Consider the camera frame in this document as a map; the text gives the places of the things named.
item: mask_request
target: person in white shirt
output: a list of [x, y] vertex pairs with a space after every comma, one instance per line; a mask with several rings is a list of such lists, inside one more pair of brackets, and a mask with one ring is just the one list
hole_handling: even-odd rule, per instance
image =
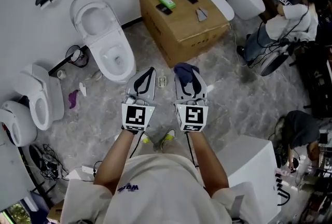
[[162, 153], [155, 153], [153, 143], [143, 134], [138, 155], [130, 159], [134, 134], [123, 130], [93, 184], [69, 182], [60, 223], [231, 224], [233, 218], [260, 224], [252, 185], [244, 193], [237, 186], [229, 188], [223, 166], [203, 133], [190, 132], [189, 136], [199, 170], [176, 141], [174, 129], [165, 135]]
[[290, 42], [315, 41], [318, 16], [314, 2], [315, 0], [302, 0], [302, 4], [292, 6], [279, 3], [278, 15], [251, 34], [244, 46], [237, 46], [237, 53], [250, 66], [259, 55], [269, 51], [269, 48], [264, 47], [273, 44], [273, 50], [281, 39]]

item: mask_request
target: yellow shoe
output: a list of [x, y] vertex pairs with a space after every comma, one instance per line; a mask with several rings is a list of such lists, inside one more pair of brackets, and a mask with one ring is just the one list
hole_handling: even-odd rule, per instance
[[161, 142], [161, 148], [166, 141], [172, 141], [175, 138], [175, 130], [170, 128]]
[[148, 137], [147, 133], [145, 133], [145, 132], [141, 137], [141, 141], [142, 141], [143, 144], [147, 144], [147, 143], [151, 142], [150, 138]]

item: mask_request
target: white t-shirt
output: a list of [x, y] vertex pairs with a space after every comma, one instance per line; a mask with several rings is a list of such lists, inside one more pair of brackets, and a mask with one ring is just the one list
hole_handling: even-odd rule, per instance
[[277, 15], [266, 23], [266, 32], [271, 39], [278, 40], [286, 35], [292, 28], [297, 26], [287, 35], [289, 41], [312, 41], [316, 39], [318, 16], [314, 7], [297, 4], [283, 6], [285, 16]]
[[[231, 224], [229, 213], [237, 193], [236, 188], [221, 189], [210, 198], [188, 159], [173, 154], [141, 155], [126, 162], [114, 196], [103, 186], [71, 180], [60, 223]], [[238, 216], [258, 224], [257, 211], [255, 197], [245, 195]]]

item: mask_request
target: shoe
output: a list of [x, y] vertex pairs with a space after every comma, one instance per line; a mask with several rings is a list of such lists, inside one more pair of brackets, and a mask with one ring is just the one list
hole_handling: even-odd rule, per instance
[[144, 134], [142, 135], [141, 141], [143, 144], [147, 144], [147, 143], [151, 142], [151, 140], [146, 132], [144, 132]]
[[247, 65], [247, 61], [244, 58], [244, 47], [241, 45], [237, 46], [237, 57], [241, 66]]
[[175, 138], [175, 130], [170, 128], [161, 142], [161, 148], [166, 141], [172, 141]]

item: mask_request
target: green bottle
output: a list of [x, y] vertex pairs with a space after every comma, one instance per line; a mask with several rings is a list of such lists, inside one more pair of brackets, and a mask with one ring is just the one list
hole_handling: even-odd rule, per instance
[[168, 9], [172, 9], [175, 7], [175, 3], [172, 0], [159, 0], [163, 5], [165, 5]]

